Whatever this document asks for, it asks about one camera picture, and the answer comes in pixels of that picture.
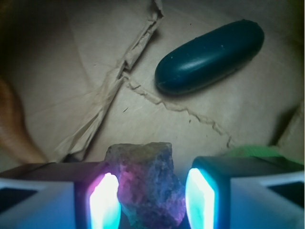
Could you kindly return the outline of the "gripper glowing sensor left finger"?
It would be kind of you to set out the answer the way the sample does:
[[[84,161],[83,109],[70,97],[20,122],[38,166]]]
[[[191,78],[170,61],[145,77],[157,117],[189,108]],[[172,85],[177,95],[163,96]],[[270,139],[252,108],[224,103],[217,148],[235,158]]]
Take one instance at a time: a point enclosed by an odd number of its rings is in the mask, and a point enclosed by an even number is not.
[[[22,165],[0,175],[3,229],[117,229],[118,179],[106,162]]]

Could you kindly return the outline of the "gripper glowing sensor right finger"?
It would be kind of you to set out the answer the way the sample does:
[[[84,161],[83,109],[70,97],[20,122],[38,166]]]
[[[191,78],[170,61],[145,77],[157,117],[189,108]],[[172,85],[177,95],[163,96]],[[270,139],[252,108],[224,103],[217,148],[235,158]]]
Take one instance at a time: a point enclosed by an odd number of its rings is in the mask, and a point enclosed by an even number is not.
[[[302,229],[304,166],[283,157],[199,156],[186,180],[193,229]]]

